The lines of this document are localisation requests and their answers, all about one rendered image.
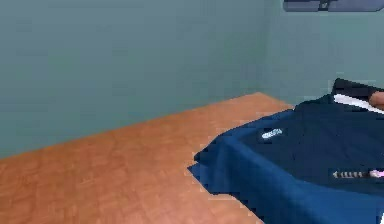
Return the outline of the white pillow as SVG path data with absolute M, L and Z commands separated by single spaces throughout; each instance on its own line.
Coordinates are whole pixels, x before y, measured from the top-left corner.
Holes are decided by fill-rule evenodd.
M 375 108 L 371 106 L 368 102 L 364 100 L 360 100 L 357 98 L 353 98 L 350 96 L 342 95 L 342 94 L 336 94 L 333 96 L 334 101 L 339 104 L 345 104 L 350 106 L 356 106 L 362 109 L 366 109 L 371 112 L 379 113 L 384 115 L 384 111 L 378 108 Z

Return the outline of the small white oblong object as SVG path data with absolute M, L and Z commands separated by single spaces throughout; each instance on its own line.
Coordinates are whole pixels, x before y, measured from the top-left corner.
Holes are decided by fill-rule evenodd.
M 263 139 L 269 139 L 269 138 L 272 138 L 272 137 L 274 137 L 274 136 L 276 136 L 276 135 L 280 135 L 280 134 L 282 134 L 282 133 L 283 133 L 283 131 L 282 131 L 281 129 L 273 129 L 273 130 L 271 130 L 271 131 L 269 131 L 269 132 L 263 133 L 263 134 L 261 135 L 261 137 L 262 137 Z

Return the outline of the blue bed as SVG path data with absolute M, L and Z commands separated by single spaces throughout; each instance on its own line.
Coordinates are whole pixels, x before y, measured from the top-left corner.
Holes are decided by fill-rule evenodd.
M 330 93 L 228 130 L 194 157 L 191 174 L 211 194 L 231 195 L 264 224 L 384 224 L 384 115 L 339 104 L 369 103 L 378 88 L 338 78 Z M 282 134 L 261 135 L 273 129 Z

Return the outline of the grey striped stick with pink end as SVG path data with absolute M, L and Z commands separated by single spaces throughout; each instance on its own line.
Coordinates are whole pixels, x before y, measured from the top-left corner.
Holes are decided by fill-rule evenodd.
M 369 170 L 366 172 L 363 171 L 335 171 L 332 173 L 334 178 L 384 178 L 384 171 L 379 170 Z

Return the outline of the orange ball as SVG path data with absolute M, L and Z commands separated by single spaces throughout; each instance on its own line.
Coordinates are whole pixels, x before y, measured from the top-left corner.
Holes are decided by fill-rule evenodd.
M 384 111 L 384 91 L 376 91 L 369 98 L 369 104 Z

